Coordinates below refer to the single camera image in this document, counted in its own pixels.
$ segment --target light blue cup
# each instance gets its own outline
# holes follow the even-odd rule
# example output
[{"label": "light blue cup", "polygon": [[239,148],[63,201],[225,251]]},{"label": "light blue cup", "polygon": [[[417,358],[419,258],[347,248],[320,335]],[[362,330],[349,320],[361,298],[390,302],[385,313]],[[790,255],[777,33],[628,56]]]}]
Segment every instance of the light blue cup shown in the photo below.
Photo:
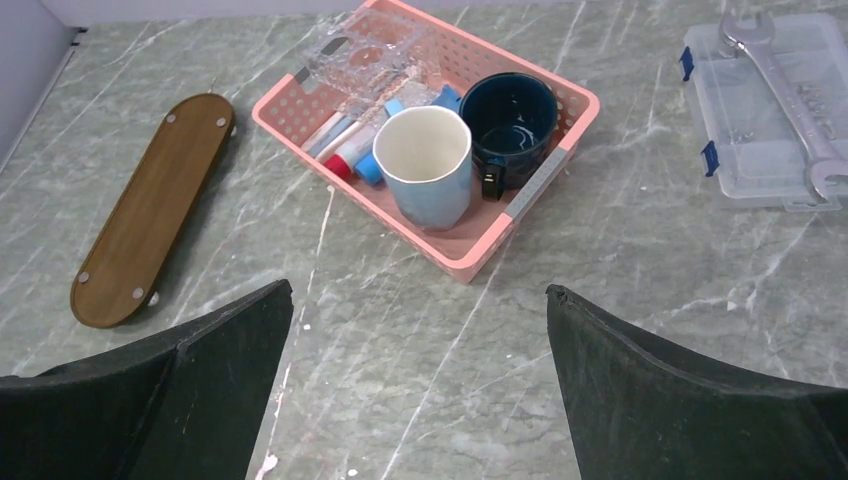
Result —
[{"label": "light blue cup", "polygon": [[398,209],[427,230],[453,227],[471,204],[471,131],[445,107],[411,107],[374,138],[374,158]]}]

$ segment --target metal wrench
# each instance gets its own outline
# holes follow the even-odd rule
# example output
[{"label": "metal wrench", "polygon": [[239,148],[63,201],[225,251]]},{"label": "metal wrench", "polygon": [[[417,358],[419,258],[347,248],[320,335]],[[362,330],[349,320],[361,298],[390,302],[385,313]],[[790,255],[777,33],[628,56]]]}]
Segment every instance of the metal wrench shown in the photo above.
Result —
[{"label": "metal wrench", "polygon": [[827,178],[834,175],[848,176],[848,160],[830,144],[812,112],[792,88],[775,60],[771,50],[775,31],[771,16],[758,13],[756,22],[754,28],[740,28],[733,15],[725,14],[719,23],[719,37],[728,46],[747,55],[771,88],[807,152],[804,174],[807,190],[816,201],[824,203],[827,201]]}]

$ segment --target gray marble surface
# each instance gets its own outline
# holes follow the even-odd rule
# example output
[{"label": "gray marble surface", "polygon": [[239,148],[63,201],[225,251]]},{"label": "gray marble surface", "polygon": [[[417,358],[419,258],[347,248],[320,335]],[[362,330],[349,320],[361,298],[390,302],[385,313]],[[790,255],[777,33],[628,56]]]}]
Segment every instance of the gray marble surface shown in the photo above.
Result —
[{"label": "gray marble surface", "polygon": [[[769,1],[777,14],[839,0]],[[0,372],[33,375],[209,312],[273,279],[294,326],[257,442],[269,479],[579,478],[545,326],[562,283],[745,368],[848,383],[848,215],[711,203],[676,65],[724,0],[438,11],[587,86],[603,107],[477,279],[460,285],[250,120],[329,16],[91,29],[0,175]],[[70,282],[162,115],[214,77],[240,136],[142,321],[79,325]]]}]

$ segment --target cup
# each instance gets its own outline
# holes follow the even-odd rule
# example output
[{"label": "cup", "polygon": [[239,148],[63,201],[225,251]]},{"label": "cup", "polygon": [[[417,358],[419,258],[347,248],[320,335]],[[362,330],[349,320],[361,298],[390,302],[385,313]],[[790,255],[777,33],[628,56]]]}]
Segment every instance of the cup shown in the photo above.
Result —
[{"label": "cup", "polygon": [[455,112],[407,108],[383,124],[373,153],[398,209],[416,226],[447,230],[471,204],[471,131]]},{"label": "cup", "polygon": [[499,73],[468,90],[459,115],[471,130],[483,196],[500,200],[504,190],[523,187],[545,161],[557,126],[557,101],[530,75]]}]

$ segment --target pink basket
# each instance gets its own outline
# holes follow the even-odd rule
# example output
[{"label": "pink basket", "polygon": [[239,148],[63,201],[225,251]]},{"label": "pink basket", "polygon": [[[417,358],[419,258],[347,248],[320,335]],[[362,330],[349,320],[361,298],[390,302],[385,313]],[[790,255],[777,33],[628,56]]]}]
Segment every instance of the pink basket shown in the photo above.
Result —
[{"label": "pink basket", "polygon": [[527,185],[517,192],[507,192],[499,202],[476,201],[457,226],[440,233],[424,232],[406,220],[384,185],[372,188],[358,179],[347,183],[300,148],[335,113],[330,106],[340,101],[340,93],[325,85],[307,93],[302,87],[308,78],[306,69],[297,76],[289,74],[283,77],[253,108],[253,119],[296,153],[309,168],[444,271],[468,283],[565,167],[580,136],[597,117],[600,102],[592,92],[398,0],[368,0],[363,8],[376,9],[433,28],[437,35],[442,77],[460,94],[489,75],[515,71],[542,80],[557,96],[559,123],[555,133],[556,148]]}]

